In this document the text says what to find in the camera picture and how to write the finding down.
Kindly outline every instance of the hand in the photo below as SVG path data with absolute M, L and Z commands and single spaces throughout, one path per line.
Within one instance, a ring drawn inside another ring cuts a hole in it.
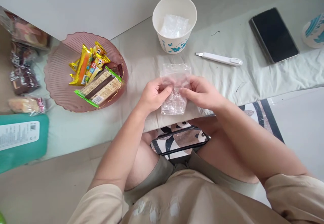
M 145 114 L 149 114 L 157 110 L 162 103 L 167 99 L 173 90 L 173 86 L 167 86 L 162 89 L 162 79 L 156 78 L 146 84 L 142 92 L 142 96 L 137 103 L 137 108 Z
M 180 88 L 179 92 L 198 107 L 212 111 L 216 111 L 227 101 L 204 77 L 191 75 L 190 89 Z

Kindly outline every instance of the white utility knife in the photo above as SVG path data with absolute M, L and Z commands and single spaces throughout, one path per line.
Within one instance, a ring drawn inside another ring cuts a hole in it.
M 229 64 L 233 66 L 242 65 L 243 61 L 237 58 L 229 58 L 220 55 L 210 54 L 210 53 L 197 53 L 196 55 L 201 56 L 202 58 L 210 59 L 224 64 Z

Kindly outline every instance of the shirt sleeve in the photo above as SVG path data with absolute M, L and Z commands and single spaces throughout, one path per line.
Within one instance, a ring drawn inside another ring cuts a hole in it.
M 89 190 L 81 199 L 68 224 L 119 223 L 123 214 L 120 188 L 104 184 Z
M 264 185 L 272 209 L 291 223 L 324 224 L 324 183 L 309 176 L 269 178 Z

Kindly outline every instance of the pen mark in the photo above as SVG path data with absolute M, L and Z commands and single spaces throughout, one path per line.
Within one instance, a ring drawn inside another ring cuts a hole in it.
M 244 84 L 245 82 L 242 82 L 240 85 L 239 85 L 239 87 L 236 89 L 236 91 L 235 92 L 237 92 L 237 90 L 240 88 L 240 86 L 242 86 L 242 84 Z
M 217 31 L 217 32 L 215 32 L 213 35 L 211 35 L 211 36 L 214 36 L 215 34 L 217 34 L 218 32 L 220 32 L 220 31 Z

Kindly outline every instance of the beige shorts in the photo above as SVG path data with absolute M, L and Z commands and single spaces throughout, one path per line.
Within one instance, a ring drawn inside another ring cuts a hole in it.
M 165 157 L 160 156 L 158 163 L 149 176 L 135 188 L 125 192 L 125 200 L 128 204 L 134 204 L 152 189 L 164 184 L 168 178 L 177 171 L 192 169 L 208 177 L 215 184 L 234 190 L 240 194 L 253 198 L 258 184 L 248 184 L 228 176 L 222 171 L 210 165 L 197 153 L 191 152 L 190 159 L 185 164 L 172 165 Z

